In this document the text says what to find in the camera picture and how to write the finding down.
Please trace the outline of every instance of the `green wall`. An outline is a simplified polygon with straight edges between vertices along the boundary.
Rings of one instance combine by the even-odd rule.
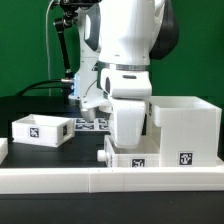
[[[11,0],[1,5],[0,96],[14,95],[27,85],[48,78],[45,48],[48,2]],[[224,1],[172,2],[180,26],[180,40],[168,57],[151,62],[153,95],[199,96],[223,108]],[[50,13],[52,78],[64,75],[57,34],[51,26],[53,18],[60,15],[60,9]],[[75,71],[79,65],[75,27],[66,31],[66,38]]]

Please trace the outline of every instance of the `cable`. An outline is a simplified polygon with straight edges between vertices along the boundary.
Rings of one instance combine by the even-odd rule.
[[[86,93],[85,93],[85,96],[88,94],[90,88],[94,85],[94,83],[96,83],[97,80],[95,80],[89,87],[88,89],[86,90]]]
[[[31,89],[27,89],[26,92],[30,91],[30,90],[41,90],[41,89],[48,89],[49,90],[49,89],[61,89],[61,88],[62,88],[61,86],[34,87],[34,88],[31,88]]]
[[[34,83],[30,86],[27,86],[25,89],[19,91],[18,93],[16,93],[16,96],[22,96],[26,91],[33,89],[34,87],[40,86],[40,85],[44,85],[44,84],[49,84],[49,83],[58,83],[61,82],[60,79],[52,79],[52,80],[46,80],[46,81],[42,81],[42,82],[37,82]]]
[[[48,80],[51,80],[51,57],[50,57],[50,47],[49,47],[49,28],[48,28],[48,19],[49,19],[49,11],[51,9],[54,0],[51,0],[47,12],[46,12],[46,50],[47,50],[47,71],[48,71]]]

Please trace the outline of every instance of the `open white box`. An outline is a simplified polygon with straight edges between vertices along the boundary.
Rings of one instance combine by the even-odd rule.
[[[58,147],[74,137],[74,119],[29,115],[12,122],[14,142]]]

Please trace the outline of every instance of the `white box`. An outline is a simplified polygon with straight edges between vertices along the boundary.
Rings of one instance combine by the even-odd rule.
[[[197,97],[151,97],[149,135],[160,167],[216,166],[221,109]]]
[[[8,140],[7,138],[0,138],[0,164],[3,162],[8,154]]]
[[[58,147],[74,137],[74,119],[31,114],[12,122],[14,142]]]
[[[105,161],[107,167],[158,167],[159,159],[159,148],[148,136],[141,138],[138,148],[130,150],[116,148],[111,136],[105,135],[104,150],[98,151],[98,160]]]

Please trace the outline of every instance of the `white platform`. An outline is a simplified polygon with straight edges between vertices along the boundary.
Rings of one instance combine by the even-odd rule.
[[[0,194],[224,190],[224,163],[200,168],[1,169]]]

